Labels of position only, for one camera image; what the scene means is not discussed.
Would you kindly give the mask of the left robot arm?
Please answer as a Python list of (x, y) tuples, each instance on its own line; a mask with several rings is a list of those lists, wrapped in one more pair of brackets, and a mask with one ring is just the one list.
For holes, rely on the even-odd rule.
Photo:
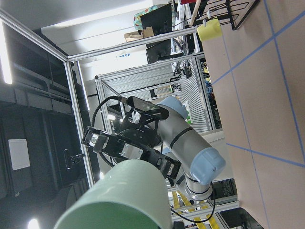
[(135, 96), (116, 97), (137, 112), (132, 122), (125, 117), (119, 132), (110, 134), (89, 126), (82, 144), (119, 163), (139, 159), (154, 165), (164, 178), (193, 200), (209, 198), (212, 182), (223, 171), (226, 162), (220, 153), (204, 140), (187, 122), (185, 106), (175, 97), (158, 104)]

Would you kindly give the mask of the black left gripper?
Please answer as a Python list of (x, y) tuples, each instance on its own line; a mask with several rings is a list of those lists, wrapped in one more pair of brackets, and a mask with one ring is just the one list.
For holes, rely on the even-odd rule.
[(155, 149), (163, 143), (158, 127), (161, 119), (142, 114), (138, 123), (127, 118), (121, 123), (121, 131), (110, 134), (87, 127), (81, 144), (92, 149), (110, 167), (129, 159), (139, 159), (155, 166), (171, 184), (177, 178), (181, 163)]

